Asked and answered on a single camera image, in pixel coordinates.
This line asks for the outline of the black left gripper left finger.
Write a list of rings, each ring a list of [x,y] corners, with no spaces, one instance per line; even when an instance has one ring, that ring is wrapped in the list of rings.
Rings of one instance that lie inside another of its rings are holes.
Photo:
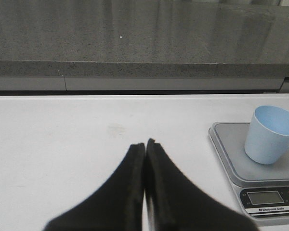
[[[52,219],[46,231],[140,231],[145,145],[132,144],[107,181],[86,200]]]

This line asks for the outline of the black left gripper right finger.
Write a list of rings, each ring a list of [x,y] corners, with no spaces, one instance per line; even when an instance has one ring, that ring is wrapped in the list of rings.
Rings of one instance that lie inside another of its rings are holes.
[[[256,231],[244,215],[220,204],[194,185],[161,144],[146,146],[145,197],[151,231]]]

